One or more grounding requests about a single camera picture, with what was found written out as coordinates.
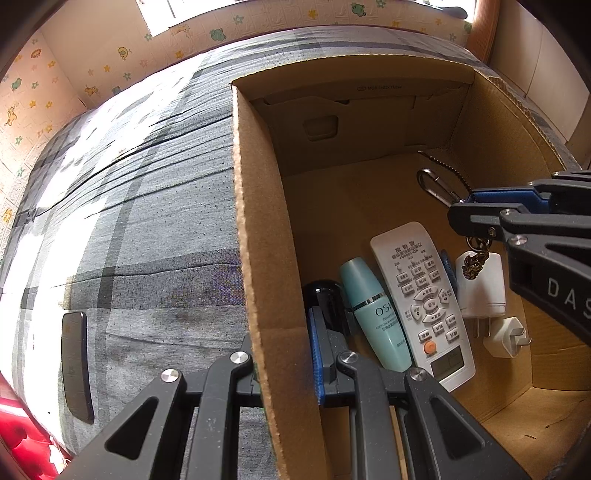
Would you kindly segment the black smartphone on bed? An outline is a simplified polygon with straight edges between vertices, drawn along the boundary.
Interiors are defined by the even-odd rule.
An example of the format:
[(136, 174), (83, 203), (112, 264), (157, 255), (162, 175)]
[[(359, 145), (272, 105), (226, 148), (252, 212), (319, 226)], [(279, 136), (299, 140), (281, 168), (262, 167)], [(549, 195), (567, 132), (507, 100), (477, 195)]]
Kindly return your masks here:
[(61, 328), (61, 370), (65, 401), (75, 418), (92, 425), (94, 410), (87, 347), (86, 314), (82, 311), (65, 313)]

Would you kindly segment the grey plaid bed sheet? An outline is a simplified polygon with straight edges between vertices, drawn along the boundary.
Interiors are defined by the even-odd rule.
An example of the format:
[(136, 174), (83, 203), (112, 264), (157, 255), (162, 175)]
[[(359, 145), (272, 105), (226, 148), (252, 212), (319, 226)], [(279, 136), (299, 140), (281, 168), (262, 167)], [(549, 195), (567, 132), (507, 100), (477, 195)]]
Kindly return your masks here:
[[(79, 454), (163, 369), (206, 367), (249, 333), (238, 241), (232, 81), (286, 55), (402, 54), (504, 82), (467, 50), (369, 26), (298, 28), (217, 47), (149, 76), (63, 127), (30, 174), (1, 269), (1, 371)], [(94, 423), (69, 411), (65, 313), (87, 316)], [(266, 408), (242, 416), (238, 473), (280, 478)]]

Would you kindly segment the small white charger plug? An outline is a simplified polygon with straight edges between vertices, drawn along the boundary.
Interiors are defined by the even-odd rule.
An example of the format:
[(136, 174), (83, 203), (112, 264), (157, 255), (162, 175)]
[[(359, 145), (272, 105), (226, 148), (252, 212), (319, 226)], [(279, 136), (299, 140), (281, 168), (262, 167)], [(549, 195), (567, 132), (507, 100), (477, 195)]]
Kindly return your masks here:
[(488, 352), (495, 358), (513, 359), (532, 338), (518, 317), (496, 318), (490, 322), (489, 335), (483, 339)]

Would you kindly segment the keyring with carabiner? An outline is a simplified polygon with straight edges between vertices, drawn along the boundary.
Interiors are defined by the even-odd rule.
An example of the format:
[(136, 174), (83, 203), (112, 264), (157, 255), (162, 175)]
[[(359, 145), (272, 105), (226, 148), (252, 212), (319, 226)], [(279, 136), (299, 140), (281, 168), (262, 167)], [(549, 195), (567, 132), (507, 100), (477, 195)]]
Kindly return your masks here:
[[(417, 153), (420, 156), (433, 162), (434, 164), (439, 165), (447, 171), (451, 172), (453, 175), (456, 176), (456, 178), (460, 181), (460, 183), (463, 185), (463, 187), (469, 194), (473, 193), (473, 190), (470, 187), (467, 180), (455, 167), (452, 167), (451, 165), (437, 159), (433, 155), (430, 155), (423, 150), (418, 150)], [(450, 209), (456, 203), (465, 202), (465, 200), (462, 199), (442, 179), (442, 177), (435, 173), (432, 169), (423, 168), (417, 172), (416, 177), (421, 189), (425, 191), (427, 194), (429, 194), (431, 197), (438, 200), (448, 209)], [(484, 269), (486, 262), (490, 257), (490, 247), (492, 245), (492, 241), (489, 239), (467, 236), (466, 243), (471, 251), (471, 254), (468, 255), (464, 260), (464, 264), (462, 265), (462, 273), (465, 279), (476, 280), (482, 272), (482, 270)]]

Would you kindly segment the beige wardrobe cabinet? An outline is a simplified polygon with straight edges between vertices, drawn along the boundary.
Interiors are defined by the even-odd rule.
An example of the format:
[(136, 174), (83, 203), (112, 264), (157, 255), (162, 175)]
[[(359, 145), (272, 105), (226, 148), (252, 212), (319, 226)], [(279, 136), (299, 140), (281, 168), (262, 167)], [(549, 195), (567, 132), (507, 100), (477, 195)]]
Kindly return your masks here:
[(503, 1), (490, 65), (530, 101), (582, 165), (590, 158), (590, 90), (549, 30)]

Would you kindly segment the brown cardboard box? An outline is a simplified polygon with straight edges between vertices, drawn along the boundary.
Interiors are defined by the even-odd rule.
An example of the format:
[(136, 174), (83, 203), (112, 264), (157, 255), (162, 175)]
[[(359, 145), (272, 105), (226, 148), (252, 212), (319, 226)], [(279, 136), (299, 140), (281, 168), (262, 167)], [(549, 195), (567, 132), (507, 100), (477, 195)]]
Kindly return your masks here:
[(345, 412), (318, 407), (301, 288), (376, 259), (411, 221), (452, 256), (466, 242), (418, 185), (427, 150), (476, 187), (521, 186), (576, 160), (507, 85), (402, 54), (242, 63), (232, 81), (238, 241), (254, 360), (283, 479), (347, 479)]

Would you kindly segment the large white charger plug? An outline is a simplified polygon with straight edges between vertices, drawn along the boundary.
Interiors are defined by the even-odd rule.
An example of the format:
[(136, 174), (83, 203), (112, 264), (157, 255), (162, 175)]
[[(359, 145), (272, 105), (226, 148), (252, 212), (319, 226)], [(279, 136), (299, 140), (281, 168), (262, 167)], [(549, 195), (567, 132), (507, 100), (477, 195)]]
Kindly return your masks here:
[(474, 278), (465, 267), (475, 252), (466, 251), (456, 260), (457, 299), (466, 325), (474, 338), (490, 335), (491, 320), (506, 313), (506, 288), (501, 255), (490, 253)]

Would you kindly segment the blue key fob tag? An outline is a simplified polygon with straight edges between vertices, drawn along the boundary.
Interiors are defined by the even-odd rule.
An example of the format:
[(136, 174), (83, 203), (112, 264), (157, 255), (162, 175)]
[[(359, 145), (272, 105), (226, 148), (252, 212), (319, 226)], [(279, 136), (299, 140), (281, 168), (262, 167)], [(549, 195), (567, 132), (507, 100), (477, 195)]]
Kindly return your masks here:
[(450, 284), (452, 286), (452, 289), (454, 291), (454, 294), (457, 295), (458, 294), (458, 281), (457, 281), (455, 265), (452, 262), (448, 252), (445, 249), (442, 249), (440, 251), (440, 258), (441, 258), (444, 270), (446, 271), (447, 277), (448, 277)]

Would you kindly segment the white remote control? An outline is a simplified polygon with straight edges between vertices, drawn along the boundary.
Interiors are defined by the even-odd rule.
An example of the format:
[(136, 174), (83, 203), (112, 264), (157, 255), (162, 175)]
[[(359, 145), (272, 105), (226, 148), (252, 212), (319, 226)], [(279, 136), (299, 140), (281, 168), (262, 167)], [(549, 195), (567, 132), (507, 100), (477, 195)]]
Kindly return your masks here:
[(428, 231), (409, 222), (370, 240), (415, 364), (452, 392), (476, 373), (460, 307)]

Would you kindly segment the light blue cosmetic bottle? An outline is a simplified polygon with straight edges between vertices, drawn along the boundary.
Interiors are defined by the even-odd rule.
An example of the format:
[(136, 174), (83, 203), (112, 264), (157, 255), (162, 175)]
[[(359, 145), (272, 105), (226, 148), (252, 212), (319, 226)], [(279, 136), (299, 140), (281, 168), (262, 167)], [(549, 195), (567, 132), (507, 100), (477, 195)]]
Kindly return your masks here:
[(339, 267), (349, 305), (377, 359), (388, 370), (405, 372), (412, 356), (396, 309), (365, 260), (356, 257)]

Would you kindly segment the black cylindrical cap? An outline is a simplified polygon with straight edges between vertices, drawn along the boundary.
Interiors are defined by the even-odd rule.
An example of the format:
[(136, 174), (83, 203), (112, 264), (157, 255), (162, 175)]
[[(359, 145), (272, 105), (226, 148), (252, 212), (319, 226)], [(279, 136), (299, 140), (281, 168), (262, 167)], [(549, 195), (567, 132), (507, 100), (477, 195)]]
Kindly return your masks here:
[(349, 336), (348, 311), (341, 284), (329, 279), (312, 281), (304, 285), (303, 295), (304, 306), (307, 309), (321, 309), (325, 327)]

